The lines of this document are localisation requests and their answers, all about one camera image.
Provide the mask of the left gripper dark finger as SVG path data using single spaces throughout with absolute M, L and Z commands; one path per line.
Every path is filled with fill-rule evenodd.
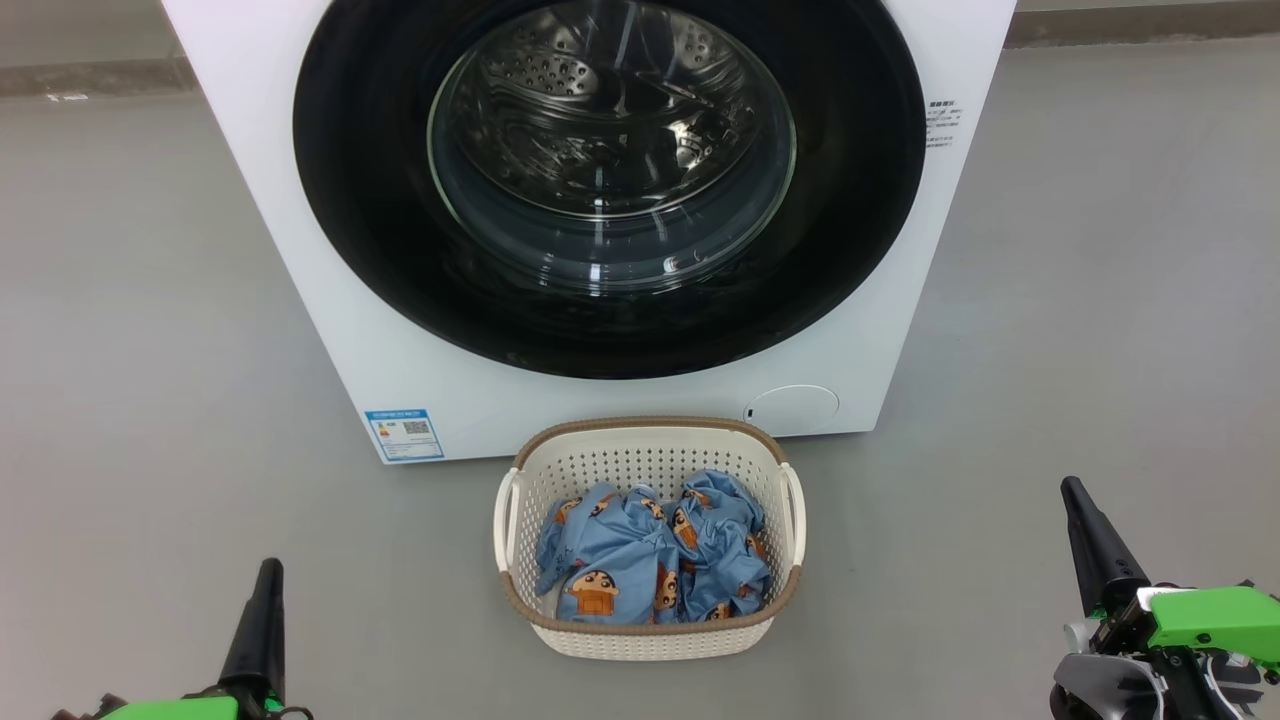
M 253 591 L 244 603 L 218 680 L 256 701 L 283 701 L 285 693 L 284 568 L 262 560 Z

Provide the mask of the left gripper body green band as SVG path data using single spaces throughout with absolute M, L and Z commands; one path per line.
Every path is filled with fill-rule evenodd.
M 91 714 L 65 708 L 55 719 L 312 719 L 310 708 L 287 706 L 274 691 L 255 691 L 247 685 L 210 685 L 175 700 L 128 702 L 106 693 Z

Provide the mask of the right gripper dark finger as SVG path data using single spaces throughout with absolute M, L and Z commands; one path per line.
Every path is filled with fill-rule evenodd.
M 1061 496 L 1082 611 L 1123 611 L 1149 578 L 1080 478 L 1065 477 Z

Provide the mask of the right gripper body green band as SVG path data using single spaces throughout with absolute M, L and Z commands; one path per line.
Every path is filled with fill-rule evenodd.
M 1277 597 L 1249 583 L 1149 585 L 1116 614 L 1065 626 L 1065 691 L 1277 689 Z

